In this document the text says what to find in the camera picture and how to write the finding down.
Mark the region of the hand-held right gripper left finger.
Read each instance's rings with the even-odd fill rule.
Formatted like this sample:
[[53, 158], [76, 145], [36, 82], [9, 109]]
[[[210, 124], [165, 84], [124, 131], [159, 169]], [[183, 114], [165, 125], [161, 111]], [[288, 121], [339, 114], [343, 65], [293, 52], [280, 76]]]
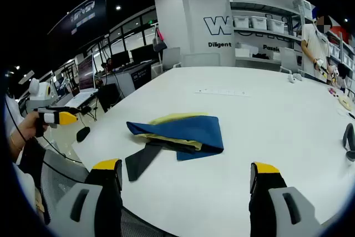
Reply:
[[61, 198], [48, 228], [54, 236], [121, 236], [122, 160], [92, 167], [84, 183]]

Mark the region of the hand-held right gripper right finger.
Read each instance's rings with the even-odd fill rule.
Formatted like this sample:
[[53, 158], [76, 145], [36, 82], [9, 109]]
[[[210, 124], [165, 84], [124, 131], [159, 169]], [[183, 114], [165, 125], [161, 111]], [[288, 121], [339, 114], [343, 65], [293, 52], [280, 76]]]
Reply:
[[251, 163], [248, 209], [251, 236], [317, 236], [322, 231], [314, 206], [269, 164]]

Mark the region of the person's left hand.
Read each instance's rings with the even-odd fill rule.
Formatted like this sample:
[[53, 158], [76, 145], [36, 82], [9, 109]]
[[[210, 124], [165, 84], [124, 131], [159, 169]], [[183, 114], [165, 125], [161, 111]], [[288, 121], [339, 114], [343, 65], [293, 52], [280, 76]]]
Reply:
[[25, 140], [36, 135], [36, 121], [39, 119], [39, 113], [36, 111], [30, 112], [26, 115], [23, 121], [19, 124], [18, 129]]

